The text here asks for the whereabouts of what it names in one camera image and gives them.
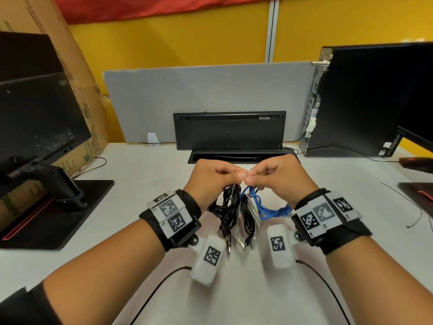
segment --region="red cloth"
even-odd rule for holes
[[[116,21],[259,0],[55,0],[68,24]]]

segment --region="gray partition panel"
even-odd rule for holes
[[[285,110],[284,141],[304,123],[310,62],[108,70],[105,84],[127,142],[175,142],[173,113]]]

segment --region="hand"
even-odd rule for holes
[[[246,170],[239,166],[201,158],[192,170],[184,191],[197,202],[203,214],[225,187],[241,184],[245,177]]]
[[[268,158],[248,171],[244,180],[248,186],[268,187],[292,208],[319,187],[310,178],[294,155]]]

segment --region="cardboard box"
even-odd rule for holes
[[[107,146],[108,122],[99,87],[68,25],[53,0],[0,0],[0,31],[50,36],[92,135],[54,163],[76,173]],[[45,193],[39,182],[27,181],[2,197],[0,230]]]

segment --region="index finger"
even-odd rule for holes
[[[221,173],[221,172],[225,172],[225,173],[243,172],[243,173],[246,173],[246,169],[243,169],[240,166],[237,166],[237,165],[232,164],[232,163],[228,163],[226,161],[219,161],[219,160],[213,159],[212,163],[214,165],[215,171],[218,173]]]
[[[265,159],[255,165],[251,170],[247,172],[247,175],[258,175],[262,173],[272,174],[278,167],[280,156],[271,157]]]

